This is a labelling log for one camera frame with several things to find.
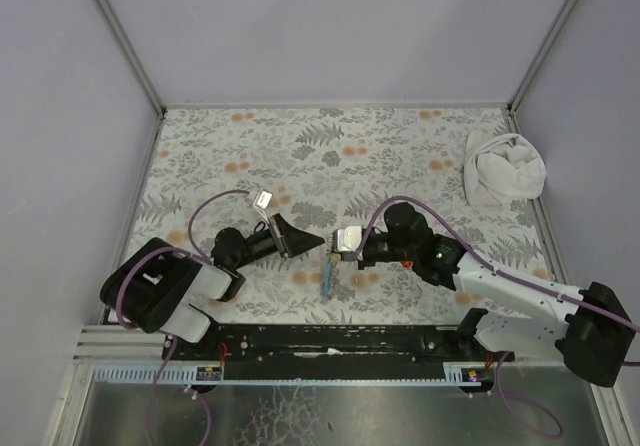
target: crumpled towel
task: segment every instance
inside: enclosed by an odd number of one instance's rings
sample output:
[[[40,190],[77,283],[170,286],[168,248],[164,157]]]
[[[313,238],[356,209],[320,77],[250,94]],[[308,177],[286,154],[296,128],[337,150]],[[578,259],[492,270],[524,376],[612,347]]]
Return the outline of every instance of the crumpled towel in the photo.
[[[464,191],[472,206],[507,204],[540,196],[547,170],[536,148],[519,134],[469,134]]]

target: white wall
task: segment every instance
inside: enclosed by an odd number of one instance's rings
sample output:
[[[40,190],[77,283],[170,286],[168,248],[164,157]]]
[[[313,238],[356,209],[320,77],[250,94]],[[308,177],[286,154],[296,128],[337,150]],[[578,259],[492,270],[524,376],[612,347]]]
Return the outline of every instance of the white wall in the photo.
[[[154,116],[91,0],[0,0],[0,442],[40,444]]]
[[[518,111],[568,268],[640,322],[640,0],[581,0]],[[635,340],[630,359],[640,360]],[[640,430],[640,371],[619,379]]]
[[[167,104],[507,102],[563,0],[111,0]]]

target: metal floor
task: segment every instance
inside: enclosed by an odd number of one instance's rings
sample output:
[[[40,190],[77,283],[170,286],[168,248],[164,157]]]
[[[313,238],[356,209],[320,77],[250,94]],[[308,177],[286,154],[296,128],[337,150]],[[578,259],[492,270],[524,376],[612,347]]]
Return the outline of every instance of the metal floor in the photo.
[[[498,397],[469,399],[457,388],[238,387],[205,395],[213,426],[207,444],[248,445],[600,445],[608,444],[590,387],[566,370],[505,367],[504,386],[550,408],[566,436],[548,441],[514,421]],[[92,386],[77,444],[146,445],[149,386]],[[200,401],[176,386],[158,387],[151,430],[157,445],[199,444],[205,428]],[[513,402],[525,420],[549,433],[555,424]]]

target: table surface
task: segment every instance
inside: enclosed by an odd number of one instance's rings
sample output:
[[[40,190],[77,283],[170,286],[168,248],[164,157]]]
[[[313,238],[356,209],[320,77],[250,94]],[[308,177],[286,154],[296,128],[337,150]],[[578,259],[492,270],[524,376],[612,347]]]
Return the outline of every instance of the table surface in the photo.
[[[323,237],[366,224],[381,201],[402,194],[430,204],[493,259],[548,277],[529,202],[467,204],[462,165],[473,130],[508,132],[499,108],[169,110],[127,255],[154,236],[191,249],[190,216],[227,189],[266,188],[274,193],[269,212]],[[259,220],[250,200],[228,196],[202,211],[195,238],[209,251],[221,228],[248,234]],[[271,256],[243,268],[247,281],[234,300],[202,297],[198,306],[221,322],[253,323],[457,324],[470,307],[510,313],[433,287],[400,265],[359,272],[341,264],[327,300],[325,261],[324,247],[289,261]]]

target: small white object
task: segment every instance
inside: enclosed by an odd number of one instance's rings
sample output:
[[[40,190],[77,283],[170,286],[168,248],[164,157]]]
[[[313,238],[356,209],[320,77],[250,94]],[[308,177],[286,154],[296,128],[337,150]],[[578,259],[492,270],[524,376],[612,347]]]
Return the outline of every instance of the small white object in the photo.
[[[344,229],[339,229],[336,231],[336,252],[353,252],[361,241],[362,228],[360,226],[347,226]]]
[[[547,171],[533,145],[519,134],[491,138],[469,134],[464,159],[464,190],[472,206],[508,204],[540,196]]]
[[[273,194],[263,189],[258,193],[256,199],[253,200],[253,209],[255,209],[265,221],[269,221],[266,209],[269,207],[271,198],[273,198]]]
[[[149,276],[149,275],[148,275],[148,274],[146,274],[146,273],[144,273],[144,274],[142,275],[142,277],[143,277],[144,279],[146,279],[147,281],[149,281],[149,282],[153,283],[153,284],[158,284],[158,283],[160,282],[160,280],[162,279],[162,276],[158,276],[158,277],[156,277],[156,278],[153,278],[153,277]]]

